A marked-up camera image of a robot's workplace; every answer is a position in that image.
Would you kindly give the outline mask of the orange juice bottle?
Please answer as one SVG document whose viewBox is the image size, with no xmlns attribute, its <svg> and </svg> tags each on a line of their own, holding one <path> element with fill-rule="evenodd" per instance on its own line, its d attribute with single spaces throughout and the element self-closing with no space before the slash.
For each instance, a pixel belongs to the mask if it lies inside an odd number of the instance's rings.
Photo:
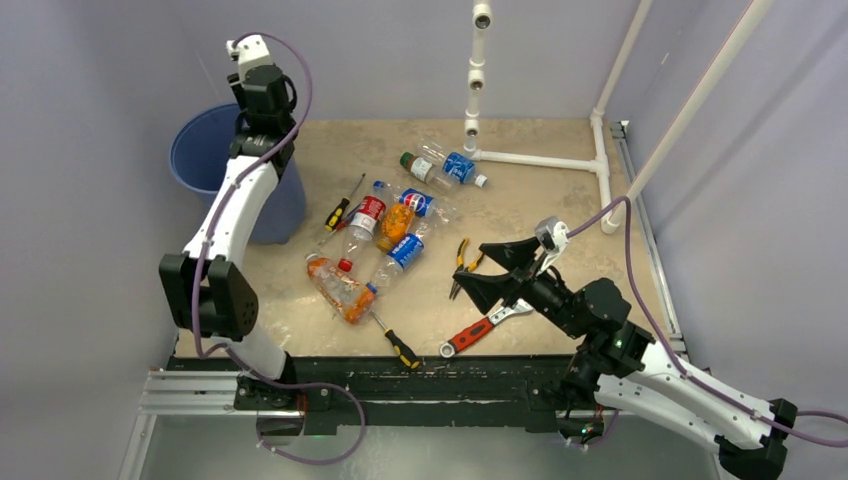
<svg viewBox="0 0 848 480">
<path fill-rule="evenodd" d="M 376 236 L 376 245 L 388 253 L 407 234 L 416 215 L 407 205 L 395 203 L 386 211 Z"/>
</svg>

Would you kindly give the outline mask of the blue label bottle back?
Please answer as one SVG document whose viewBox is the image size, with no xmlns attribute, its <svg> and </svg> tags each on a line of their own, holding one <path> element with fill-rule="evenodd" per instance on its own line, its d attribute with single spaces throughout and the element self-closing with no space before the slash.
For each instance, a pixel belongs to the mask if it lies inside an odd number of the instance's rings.
<svg viewBox="0 0 848 480">
<path fill-rule="evenodd" d="M 418 153 L 463 185 L 484 188 L 488 183 L 488 177 L 477 170 L 476 164 L 471 159 L 453 149 L 439 145 L 429 137 L 424 137 L 418 142 Z"/>
</svg>

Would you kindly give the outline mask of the green cap clear bottle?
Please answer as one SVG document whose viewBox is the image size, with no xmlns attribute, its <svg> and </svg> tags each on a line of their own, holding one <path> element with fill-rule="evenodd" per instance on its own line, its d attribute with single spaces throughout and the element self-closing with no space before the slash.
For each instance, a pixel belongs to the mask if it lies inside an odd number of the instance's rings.
<svg viewBox="0 0 848 480">
<path fill-rule="evenodd" d="M 439 166 L 411 152 L 404 152 L 399 158 L 399 164 L 412 177 L 439 193 L 451 193 L 459 185 L 455 178 L 445 173 Z"/>
</svg>

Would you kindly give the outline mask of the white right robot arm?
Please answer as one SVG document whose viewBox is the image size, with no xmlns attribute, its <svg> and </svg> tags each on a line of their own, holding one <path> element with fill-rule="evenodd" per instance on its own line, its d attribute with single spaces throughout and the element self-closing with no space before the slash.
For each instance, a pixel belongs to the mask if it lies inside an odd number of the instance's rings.
<svg viewBox="0 0 848 480">
<path fill-rule="evenodd" d="M 712 378 L 667 350 L 661 339 L 629 319 L 631 305 L 615 283 L 599 278 L 569 289 L 545 266 L 529 238 L 481 245 L 501 275 L 460 269 L 454 281 L 482 313 L 525 303 L 572 339 L 580 340 L 554 389 L 570 408 L 601 404 L 637 414 L 715 453 L 739 479 L 776 479 L 788 450 L 786 429 L 798 415 L 785 399 L 762 400 Z"/>
</svg>

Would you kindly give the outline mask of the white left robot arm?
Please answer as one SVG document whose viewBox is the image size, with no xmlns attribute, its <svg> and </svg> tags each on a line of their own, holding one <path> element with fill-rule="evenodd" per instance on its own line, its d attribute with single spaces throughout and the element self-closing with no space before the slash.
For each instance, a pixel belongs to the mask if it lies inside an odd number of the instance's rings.
<svg viewBox="0 0 848 480">
<path fill-rule="evenodd" d="M 240 112 L 222 185 L 197 233 L 179 254 L 162 257 L 158 272 L 175 325 L 223 349 L 243 372 L 260 380 L 272 408 L 297 399 L 298 382 L 284 373 L 287 354 L 257 324 L 259 300 L 240 270 L 249 238 L 294 153 L 297 95 L 276 65 L 230 76 Z"/>
</svg>

